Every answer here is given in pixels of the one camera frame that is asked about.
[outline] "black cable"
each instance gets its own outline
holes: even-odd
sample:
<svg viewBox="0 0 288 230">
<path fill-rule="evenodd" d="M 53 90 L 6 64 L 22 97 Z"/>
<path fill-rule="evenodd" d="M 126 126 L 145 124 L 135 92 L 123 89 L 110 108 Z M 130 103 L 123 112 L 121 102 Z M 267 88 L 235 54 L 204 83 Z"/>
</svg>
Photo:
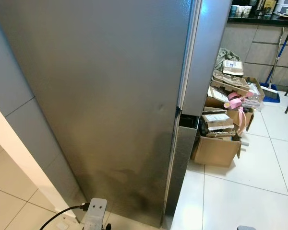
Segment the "black cable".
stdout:
<svg viewBox="0 0 288 230">
<path fill-rule="evenodd" d="M 54 215 L 52 218 L 50 218 L 50 219 L 40 228 L 40 230 L 44 229 L 44 227 L 45 227 L 46 225 L 48 225 L 54 218 L 58 217 L 58 216 L 61 215 L 62 213 L 66 212 L 66 211 L 68 211 L 68 210 L 71 210 L 71 209 L 82 208 L 82 207 L 83 207 L 83 205 L 81 205 L 81 206 L 72 206 L 72 207 L 69 207 L 69 208 L 67 208 L 67 209 L 64 209 L 63 211 L 59 212 L 58 214 L 56 214 L 56 215 Z"/>
</svg>

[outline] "refrigerator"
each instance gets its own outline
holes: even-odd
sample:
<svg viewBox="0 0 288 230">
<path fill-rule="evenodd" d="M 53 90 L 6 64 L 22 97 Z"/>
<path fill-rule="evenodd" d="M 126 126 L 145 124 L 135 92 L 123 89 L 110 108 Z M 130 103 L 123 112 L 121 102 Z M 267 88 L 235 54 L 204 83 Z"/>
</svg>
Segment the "refrigerator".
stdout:
<svg viewBox="0 0 288 230">
<path fill-rule="evenodd" d="M 0 0 L 2 30 L 87 200 L 170 229 L 230 4 Z"/>
</svg>

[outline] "black countertop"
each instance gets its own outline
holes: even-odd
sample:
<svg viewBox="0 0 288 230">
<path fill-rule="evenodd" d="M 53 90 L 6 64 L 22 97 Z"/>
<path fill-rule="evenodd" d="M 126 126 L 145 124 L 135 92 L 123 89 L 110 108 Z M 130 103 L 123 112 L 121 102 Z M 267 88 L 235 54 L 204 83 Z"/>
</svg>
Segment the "black countertop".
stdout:
<svg viewBox="0 0 288 230">
<path fill-rule="evenodd" d="M 288 18 L 280 17 L 275 14 L 268 16 L 229 16 L 228 23 L 247 23 L 256 25 L 270 25 L 270 26 L 281 26 L 288 27 Z"/>
</svg>

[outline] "gray wall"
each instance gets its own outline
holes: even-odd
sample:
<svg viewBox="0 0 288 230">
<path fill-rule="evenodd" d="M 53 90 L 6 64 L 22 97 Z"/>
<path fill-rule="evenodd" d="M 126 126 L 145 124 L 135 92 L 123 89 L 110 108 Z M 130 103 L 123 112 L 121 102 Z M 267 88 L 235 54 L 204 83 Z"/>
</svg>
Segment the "gray wall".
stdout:
<svg viewBox="0 0 288 230">
<path fill-rule="evenodd" d="M 280 31 L 281 27 L 275 26 L 228 23 L 221 47 L 240 56 L 245 76 L 256 77 L 259 82 L 264 82 L 274 63 Z M 287 33 L 288 28 L 285 28 L 283 42 Z M 277 63 L 273 84 L 288 86 L 288 43 Z"/>
<path fill-rule="evenodd" d="M 85 201 L 79 185 L 0 29 L 0 111 L 69 206 Z M 75 212 L 81 219 L 84 212 Z"/>
</svg>

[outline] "white tile floor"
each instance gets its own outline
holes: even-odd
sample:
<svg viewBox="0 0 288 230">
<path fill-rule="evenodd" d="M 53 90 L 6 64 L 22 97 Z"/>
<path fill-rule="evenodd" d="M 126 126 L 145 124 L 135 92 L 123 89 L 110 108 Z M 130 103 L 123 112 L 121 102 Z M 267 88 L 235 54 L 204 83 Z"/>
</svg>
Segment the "white tile floor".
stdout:
<svg viewBox="0 0 288 230">
<path fill-rule="evenodd" d="M 190 162 L 173 220 L 174 230 L 288 230 L 288 97 L 264 103 L 242 139 L 249 142 L 228 169 Z M 38 230 L 55 214 L 53 205 L 0 146 L 0 230 Z M 81 230 L 60 217 L 46 229 Z M 106 213 L 114 230 L 156 228 Z"/>
</svg>

